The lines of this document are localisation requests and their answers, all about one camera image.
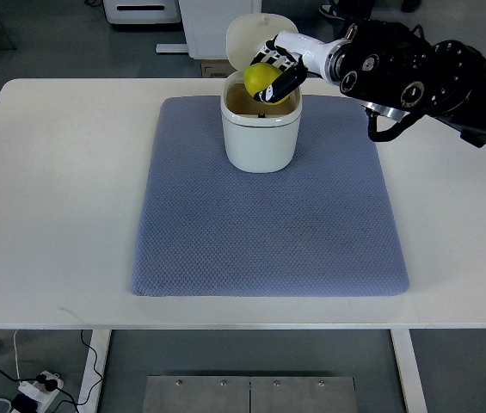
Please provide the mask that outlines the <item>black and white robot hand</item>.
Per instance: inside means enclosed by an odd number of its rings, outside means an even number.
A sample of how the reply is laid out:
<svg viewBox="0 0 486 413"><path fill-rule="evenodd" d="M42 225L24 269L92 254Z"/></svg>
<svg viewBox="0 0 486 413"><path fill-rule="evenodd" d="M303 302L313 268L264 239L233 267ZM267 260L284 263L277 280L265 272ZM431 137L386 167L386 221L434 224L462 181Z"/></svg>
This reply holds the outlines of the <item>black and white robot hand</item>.
<svg viewBox="0 0 486 413"><path fill-rule="evenodd" d="M295 91L308 77L318 75L331 85L339 85L341 62L351 40L342 38L330 43L304 34L281 31L251 60L251 64L268 63L278 67L283 74L265 90L252 98L266 104L279 104Z"/></svg>

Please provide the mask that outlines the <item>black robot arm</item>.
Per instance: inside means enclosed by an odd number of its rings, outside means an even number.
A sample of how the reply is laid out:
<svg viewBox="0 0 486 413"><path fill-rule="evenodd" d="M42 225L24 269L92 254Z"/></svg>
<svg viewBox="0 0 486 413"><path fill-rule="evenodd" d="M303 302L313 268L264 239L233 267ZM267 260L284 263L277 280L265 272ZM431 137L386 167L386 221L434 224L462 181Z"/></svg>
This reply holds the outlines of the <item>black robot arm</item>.
<svg viewBox="0 0 486 413"><path fill-rule="evenodd" d="M389 142L424 116L486 145L486 58L457 40L429 44L421 27L368 21L357 25L328 73L341 93L372 107L368 137Z"/></svg>

